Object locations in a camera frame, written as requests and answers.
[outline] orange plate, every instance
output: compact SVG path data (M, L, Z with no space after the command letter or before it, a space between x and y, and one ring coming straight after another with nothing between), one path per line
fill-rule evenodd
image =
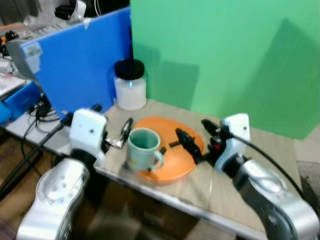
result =
M159 116L150 116L143 118L133 128L148 128L154 130L161 138L161 144L158 150L162 147L166 148L164 165L162 168L150 172L138 172L140 176L149 181L156 182L157 184L171 183L184 177L196 167L192 156L181 145L174 147L169 146L169 143L178 141L176 128L180 128L187 132L191 137L195 137L195 143L198 145L201 152L204 153L205 144L201 136L198 135L195 130L181 122Z

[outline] desk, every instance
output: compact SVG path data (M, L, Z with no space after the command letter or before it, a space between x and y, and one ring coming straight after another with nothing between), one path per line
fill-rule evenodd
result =
M136 111L126 111L113 106L106 113L108 136L117 137L125 121L132 117L134 122L147 116L161 116L180 121L195 129L208 143L210 136L204 130L201 119L208 118L218 123L217 117L194 113L154 100L148 100L145 107ZM16 122L5 126L5 129L18 136L23 136L28 127L28 116L20 117ZM36 129L27 137L37 143L41 138ZM294 140L255 128L250 129L251 141L269 153L287 170L292 178L300 184ZM54 152L70 151L67 131L58 132L47 142L45 147ZM160 200L183 212L208 220L214 225L228 229L249 240L266 240L264 228L253 210L248 207L234 189L232 181L224 174L217 174L204 162L199 164L188 176L169 185L155 185L145 182L131 171L124 168L127 145L123 149L111 147L105 155L104 165L96 166L96 170L119 183L123 183L150 197ZM279 173L265 159L248 149L246 156L251 156L267 169Z

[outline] green screen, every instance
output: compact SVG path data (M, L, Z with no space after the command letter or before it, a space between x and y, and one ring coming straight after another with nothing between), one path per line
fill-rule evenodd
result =
M149 98L302 139L319 123L317 0L131 0Z

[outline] green mug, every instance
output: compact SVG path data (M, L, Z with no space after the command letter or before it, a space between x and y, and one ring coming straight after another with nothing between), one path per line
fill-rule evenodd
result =
M157 150L160 142L159 135L149 128L132 130L128 138L127 165L129 168L140 171L160 169L165 163L164 156Z

